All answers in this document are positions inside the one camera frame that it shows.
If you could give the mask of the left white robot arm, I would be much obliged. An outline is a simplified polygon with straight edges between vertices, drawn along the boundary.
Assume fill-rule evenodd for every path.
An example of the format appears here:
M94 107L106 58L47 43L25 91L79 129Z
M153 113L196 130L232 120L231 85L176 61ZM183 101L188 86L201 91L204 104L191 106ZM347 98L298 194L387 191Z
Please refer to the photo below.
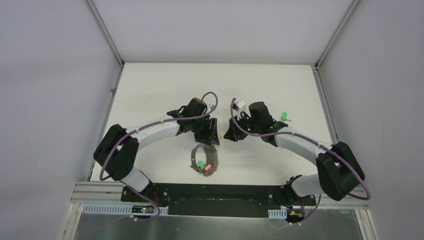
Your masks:
M151 180L137 167L138 152L165 138L192 132L197 143L207 146L220 144L218 120L210 116L208 105L195 97L188 105L171 110L161 118L142 126L122 127L112 125L94 151L93 158L101 166L99 179L112 179L133 189L140 202L152 198Z

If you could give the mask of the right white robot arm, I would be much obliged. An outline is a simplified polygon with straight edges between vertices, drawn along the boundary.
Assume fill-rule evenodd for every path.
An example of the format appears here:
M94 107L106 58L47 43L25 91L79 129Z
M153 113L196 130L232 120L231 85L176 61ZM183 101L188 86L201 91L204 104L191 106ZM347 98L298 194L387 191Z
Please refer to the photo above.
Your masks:
M331 144L311 138L274 119L264 102L246 105L233 98L224 138L238 142L247 136L261 138L263 142L295 153L316 166L316 174L292 176L281 187L282 204L296 205L304 197L322 194L334 201L341 201L346 196L365 201L371 198L365 185L365 174L347 143Z

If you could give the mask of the grey perforated key organizer plate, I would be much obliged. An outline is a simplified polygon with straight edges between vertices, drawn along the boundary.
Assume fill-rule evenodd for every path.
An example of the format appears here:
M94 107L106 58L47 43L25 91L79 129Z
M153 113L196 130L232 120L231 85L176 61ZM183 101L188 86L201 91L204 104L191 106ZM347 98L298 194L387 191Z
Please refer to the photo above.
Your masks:
M219 166L219 146L218 145L206 145L199 143L196 147L191 150L190 153L190 168L193 169L200 175L204 177L209 177L213 175ZM203 169L198 167L198 161L202 161L205 165L213 163L214 167L207 173L203 172Z

